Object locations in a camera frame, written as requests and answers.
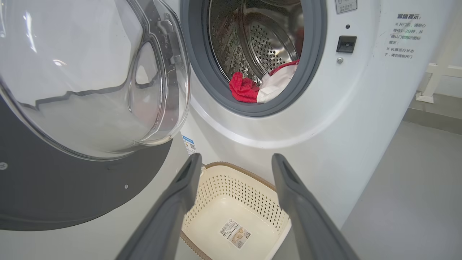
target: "gray panel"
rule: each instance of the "gray panel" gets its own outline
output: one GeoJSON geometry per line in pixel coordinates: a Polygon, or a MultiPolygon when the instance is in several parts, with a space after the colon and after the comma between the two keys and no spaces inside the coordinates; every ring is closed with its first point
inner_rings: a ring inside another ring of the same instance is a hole
{"type": "Polygon", "coordinates": [[[0,229],[59,229],[129,201],[154,178],[171,142],[116,161],[87,161],[33,134],[0,100],[0,229]]]}
{"type": "Polygon", "coordinates": [[[327,12],[324,0],[301,1],[304,12],[303,55],[297,72],[286,89],[275,99],[265,104],[247,104],[235,100],[229,90],[229,82],[221,72],[213,56],[208,39],[207,16],[210,0],[182,1],[181,21],[183,33],[190,55],[190,62],[210,95],[232,112],[245,116],[268,116],[287,108],[308,87],[318,68],[324,52],[327,12]]]}

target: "gray floor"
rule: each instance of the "gray floor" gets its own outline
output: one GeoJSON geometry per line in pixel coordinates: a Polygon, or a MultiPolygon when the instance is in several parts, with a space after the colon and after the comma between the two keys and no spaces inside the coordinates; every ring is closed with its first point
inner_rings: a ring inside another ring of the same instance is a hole
{"type": "Polygon", "coordinates": [[[342,233],[362,260],[462,259],[462,136],[402,122],[342,233]]]}

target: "screw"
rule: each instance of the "screw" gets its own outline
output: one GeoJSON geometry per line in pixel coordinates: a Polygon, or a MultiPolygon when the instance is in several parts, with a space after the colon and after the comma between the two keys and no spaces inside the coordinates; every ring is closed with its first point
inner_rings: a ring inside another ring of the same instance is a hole
{"type": "Polygon", "coordinates": [[[8,164],[6,162],[0,162],[0,170],[6,170],[8,168],[8,164]]]}

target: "front-load washing machine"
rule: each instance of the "front-load washing machine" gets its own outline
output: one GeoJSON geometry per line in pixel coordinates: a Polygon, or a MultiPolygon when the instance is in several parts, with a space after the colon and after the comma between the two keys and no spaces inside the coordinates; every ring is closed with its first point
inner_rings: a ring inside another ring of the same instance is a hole
{"type": "Polygon", "coordinates": [[[187,158],[184,144],[270,182],[270,158],[284,154],[341,227],[453,6],[0,3],[2,259],[113,259],[187,158]],[[235,72],[259,84],[295,60],[273,100],[232,97],[235,72]]]}

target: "white plastic basket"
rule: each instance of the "white plastic basket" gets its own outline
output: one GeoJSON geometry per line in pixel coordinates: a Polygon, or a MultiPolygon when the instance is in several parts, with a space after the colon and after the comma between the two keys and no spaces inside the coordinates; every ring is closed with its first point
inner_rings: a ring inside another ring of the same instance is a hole
{"type": "Polygon", "coordinates": [[[205,260],[272,259],[291,227],[275,190],[230,163],[207,165],[181,238],[205,260]]]}

